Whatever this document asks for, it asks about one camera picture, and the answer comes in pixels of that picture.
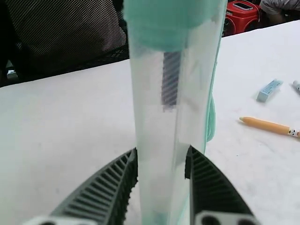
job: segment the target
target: black mesh chair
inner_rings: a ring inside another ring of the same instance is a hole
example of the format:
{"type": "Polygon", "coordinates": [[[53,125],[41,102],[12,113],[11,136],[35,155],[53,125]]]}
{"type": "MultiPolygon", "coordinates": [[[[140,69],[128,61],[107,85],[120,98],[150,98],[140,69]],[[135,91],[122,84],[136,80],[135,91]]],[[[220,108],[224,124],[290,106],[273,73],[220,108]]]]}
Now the black mesh chair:
{"type": "Polygon", "coordinates": [[[0,86],[129,58],[123,0],[0,0],[0,86]]]}

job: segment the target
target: red chair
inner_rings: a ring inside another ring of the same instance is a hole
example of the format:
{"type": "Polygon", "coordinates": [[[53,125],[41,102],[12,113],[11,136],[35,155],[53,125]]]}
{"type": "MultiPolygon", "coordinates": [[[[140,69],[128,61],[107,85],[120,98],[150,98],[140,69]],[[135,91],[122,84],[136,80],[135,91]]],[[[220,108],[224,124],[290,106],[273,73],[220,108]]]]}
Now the red chair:
{"type": "Polygon", "coordinates": [[[223,37],[259,27],[260,8],[249,1],[235,0],[227,4],[223,37]]]}

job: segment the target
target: person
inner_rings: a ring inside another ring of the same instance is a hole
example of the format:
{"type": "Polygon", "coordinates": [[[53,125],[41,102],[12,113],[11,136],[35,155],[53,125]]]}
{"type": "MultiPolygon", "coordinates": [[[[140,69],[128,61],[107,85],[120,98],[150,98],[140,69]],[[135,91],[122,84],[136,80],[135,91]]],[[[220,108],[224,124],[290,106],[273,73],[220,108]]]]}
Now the person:
{"type": "Polygon", "coordinates": [[[262,0],[260,7],[267,14],[271,25],[277,25],[286,22],[283,11],[300,11],[300,0],[262,0]]]}

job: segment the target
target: clear plastic tube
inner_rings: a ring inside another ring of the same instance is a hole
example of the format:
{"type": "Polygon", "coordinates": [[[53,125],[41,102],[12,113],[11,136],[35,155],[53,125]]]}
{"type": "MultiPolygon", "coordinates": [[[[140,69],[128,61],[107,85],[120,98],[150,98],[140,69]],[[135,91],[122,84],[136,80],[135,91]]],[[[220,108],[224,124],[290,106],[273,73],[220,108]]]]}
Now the clear plastic tube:
{"type": "Polygon", "coordinates": [[[149,44],[137,32],[149,27],[128,21],[143,225],[177,224],[189,193],[187,150],[193,145],[205,151],[226,6],[225,0],[214,2],[215,10],[201,23],[179,29],[176,48],[149,44]]]}

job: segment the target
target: blue eraser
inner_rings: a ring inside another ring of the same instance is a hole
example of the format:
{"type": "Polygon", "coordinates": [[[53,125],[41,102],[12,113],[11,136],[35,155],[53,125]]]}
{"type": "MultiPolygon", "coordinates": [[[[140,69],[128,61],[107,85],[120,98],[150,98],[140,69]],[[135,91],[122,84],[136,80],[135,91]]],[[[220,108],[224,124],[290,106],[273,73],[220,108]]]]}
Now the blue eraser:
{"type": "Polygon", "coordinates": [[[272,81],[271,83],[269,83],[267,86],[265,86],[264,88],[262,88],[260,91],[259,91],[259,94],[257,96],[257,101],[259,102],[265,102],[267,101],[268,97],[274,93],[274,91],[276,89],[279,88],[279,86],[282,84],[283,82],[282,81],[279,81],[279,80],[274,80],[272,81]]]}

